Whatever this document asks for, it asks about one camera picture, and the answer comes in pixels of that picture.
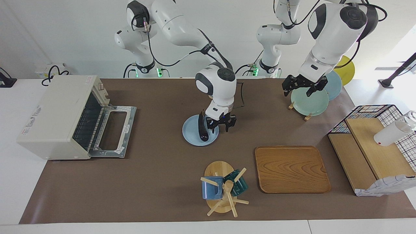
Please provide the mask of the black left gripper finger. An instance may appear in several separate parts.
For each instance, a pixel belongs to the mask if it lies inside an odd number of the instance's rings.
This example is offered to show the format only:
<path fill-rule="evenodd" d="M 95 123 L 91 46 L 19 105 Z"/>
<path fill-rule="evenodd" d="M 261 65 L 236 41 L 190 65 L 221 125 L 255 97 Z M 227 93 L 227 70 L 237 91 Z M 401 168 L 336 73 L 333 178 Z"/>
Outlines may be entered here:
<path fill-rule="evenodd" d="M 310 97 L 314 92 L 322 91 L 325 88 L 325 86 L 327 85 L 327 83 L 328 83 L 327 78 L 326 77 L 321 77 L 318 80 L 317 83 L 310 85 L 310 88 L 306 92 L 306 96 Z"/>
<path fill-rule="evenodd" d="M 293 90 L 294 80 L 293 77 L 287 77 L 282 83 L 282 88 L 284 91 L 284 96 L 287 97 L 289 93 Z"/>

